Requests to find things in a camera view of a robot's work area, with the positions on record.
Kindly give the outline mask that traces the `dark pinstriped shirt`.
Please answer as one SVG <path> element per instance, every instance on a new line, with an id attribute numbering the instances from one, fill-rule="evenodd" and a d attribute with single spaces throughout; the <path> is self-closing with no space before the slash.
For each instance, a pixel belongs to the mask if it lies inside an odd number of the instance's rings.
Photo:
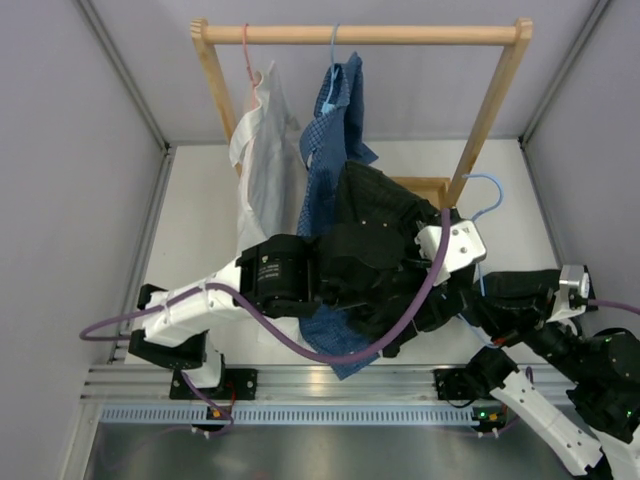
<path id="1" fill-rule="evenodd" d="M 425 226 L 440 226 L 441 218 L 439 210 L 428 200 L 394 182 L 381 171 L 348 162 L 337 186 L 334 226 L 348 223 L 389 226 L 402 233 L 407 242 L 416 245 L 414 239 L 418 232 Z M 560 272 L 554 270 L 556 292 Z M 452 273 L 448 281 L 433 286 L 409 325 L 389 345 L 381 348 L 382 356 L 395 358 L 402 345 L 419 334 L 435 331 L 455 316 L 464 318 L 465 291 L 470 290 L 482 277 L 473 264 Z M 334 311 L 346 313 L 347 326 L 371 344 L 393 328 L 410 303 L 406 307 L 385 308 L 380 312 L 366 311 L 362 315 L 355 309 Z"/>

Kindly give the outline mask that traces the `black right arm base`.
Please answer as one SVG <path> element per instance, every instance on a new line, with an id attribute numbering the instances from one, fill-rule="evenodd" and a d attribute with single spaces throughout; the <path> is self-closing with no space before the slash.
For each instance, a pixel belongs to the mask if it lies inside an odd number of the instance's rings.
<path id="1" fill-rule="evenodd" d="M 438 369 L 434 381 L 439 400 L 488 400 L 493 389 L 505 387 L 507 376 L 508 373 L 487 374 L 465 368 Z"/>

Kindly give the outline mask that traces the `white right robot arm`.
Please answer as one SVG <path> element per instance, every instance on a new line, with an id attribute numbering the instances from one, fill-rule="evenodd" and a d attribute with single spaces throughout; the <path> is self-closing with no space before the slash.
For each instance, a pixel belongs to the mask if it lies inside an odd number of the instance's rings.
<path id="1" fill-rule="evenodd" d="M 478 279 L 472 318 L 492 340 L 464 369 L 473 398 L 510 408 L 555 452 L 575 479 L 639 476 L 639 340 L 625 328 L 587 337 L 568 320 L 606 301 L 595 299 L 588 270 L 493 272 Z M 588 426 L 581 430 L 540 394 L 507 355 L 529 347 L 572 382 L 566 395 Z"/>

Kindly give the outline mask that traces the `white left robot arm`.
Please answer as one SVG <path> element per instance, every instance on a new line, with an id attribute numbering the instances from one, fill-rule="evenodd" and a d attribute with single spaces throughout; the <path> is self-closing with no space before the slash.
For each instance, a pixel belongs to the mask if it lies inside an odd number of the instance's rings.
<path id="1" fill-rule="evenodd" d="M 322 305 L 346 310 L 373 304 L 375 290 L 397 274 L 405 254 L 402 235 L 383 225 L 339 224 L 314 237 L 279 234 L 245 250 L 218 272 L 181 289 L 152 293 L 136 312 L 141 325 L 131 333 L 128 351 L 155 366 L 185 374 L 203 398 L 226 386 L 224 356 L 211 331 L 218 325 L 252 317 L 298 355 L 327 365 L 363 362 L 395 340 L 418 313 L 444 266 L 450 226 L 438 237 L 417 239 L 434 247 L 426 278 L 396 324 L 379 340 L 344 355 L 302 347 L 280 331 L 274 320 L 309 318 Z"/>

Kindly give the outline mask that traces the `blue checked shirt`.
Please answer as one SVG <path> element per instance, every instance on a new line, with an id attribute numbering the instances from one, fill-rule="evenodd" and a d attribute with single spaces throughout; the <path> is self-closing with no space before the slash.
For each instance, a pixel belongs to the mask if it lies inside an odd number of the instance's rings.
<path id="1" fill-rule="evenodd" d="M 349 160 L 368 165 L 378 156 L 364 143 L 364 77 L 362 58 L 352 53 L 337 63 L 337 108 L 320 113 L 329 86 L 326 72 L 313 111 L 304 129 L 299 150 L 308 170 L 307 187 L 298 221 L 297 234 L 313 237 L 328 233 L 335 224 L 336 189 L 344 164 Z M 319 354 L 347 356 L 369 346 L 369 342 L 347 326 L 344 312 L 320 307 L 312 317 L 299 320 L 304 341 Z"/>

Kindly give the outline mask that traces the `white shirt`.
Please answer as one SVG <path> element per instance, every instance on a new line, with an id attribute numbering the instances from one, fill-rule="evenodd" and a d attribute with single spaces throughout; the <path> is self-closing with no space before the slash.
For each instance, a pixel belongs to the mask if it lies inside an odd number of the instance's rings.
<path id="1" fill-rule="evenodd" d="M 295 145 L 300 126 L 277 65 L 258 76 L 229 150 L 231 164 L 241 168 L 237 254 L 276 234 L 294 234 L 307 187 L 307 168 Z"/>

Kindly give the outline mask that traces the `blue hanger with clip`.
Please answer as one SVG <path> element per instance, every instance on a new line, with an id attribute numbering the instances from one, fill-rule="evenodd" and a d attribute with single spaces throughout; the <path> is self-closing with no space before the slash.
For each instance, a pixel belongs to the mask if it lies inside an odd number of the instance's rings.
<path id="1" fill-rule="evenodd" d="M 336 43 L 337 43 L 337 35 L 339 32 L 339 29 L 341 27 L 340 23 L 336 23 L 333 26 L 332 29 L 332 33 L 331 33 L 331 38 L 330 38 L 330 69 L 329 69 L 329 74 L 330 74 L 330 78 L 329 78 L 329 86 L 328 86 L 328 90 L 326 92 L 326 97 L 321 105 L 321 109 L 320 109 L 320 113 L 325 116 L 325 115 L 329 115 L 331 112 L 333 112 L 336 108 L 337 108 L 337 101 L 338 101 L 338 74 L 339 74 L 339 68 L 338 68 L 338 64 L 336 63 Z"/>

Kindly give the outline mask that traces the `wooden clothes rack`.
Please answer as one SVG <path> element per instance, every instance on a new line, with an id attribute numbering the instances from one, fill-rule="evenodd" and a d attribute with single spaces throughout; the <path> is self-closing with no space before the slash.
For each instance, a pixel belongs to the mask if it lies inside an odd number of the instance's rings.
<path id="1" fill-rule="evenodd" d="M 218 110 L 226 140 L 237 126 L 231 96 L 215 50 L 217 45 L 442 45 L 496 46 L 501 56 L 485 97 L 449 181 L 423 183 L 437 194 L 440 207 L 458 204 L 467 176 L 481 153 L 509 88 L 533 37 L 534 23 L 519 18 L 512 26 L 211 26 L 204 18 L 191 21 L 191 39 Z"/>

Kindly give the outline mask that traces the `aluminium mounting rail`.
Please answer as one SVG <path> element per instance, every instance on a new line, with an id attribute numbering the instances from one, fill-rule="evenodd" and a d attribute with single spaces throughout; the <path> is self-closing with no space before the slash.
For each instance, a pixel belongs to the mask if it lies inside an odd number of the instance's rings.
<path id="1" fill-rule="evenodd" d="M 468 355 L 445 363 L 429 358 L 410 362 L 406 355 L 381 359 L 340 380 L 319 364 L 254 365 L 254 401 L 262 404 L 433 404 L 438 401 L 435 372 L 463 367 Z M 162 403 L 182 382 L 149 364 L 115 362 L 89 368 L 80 400 L 85 403 Z"/>

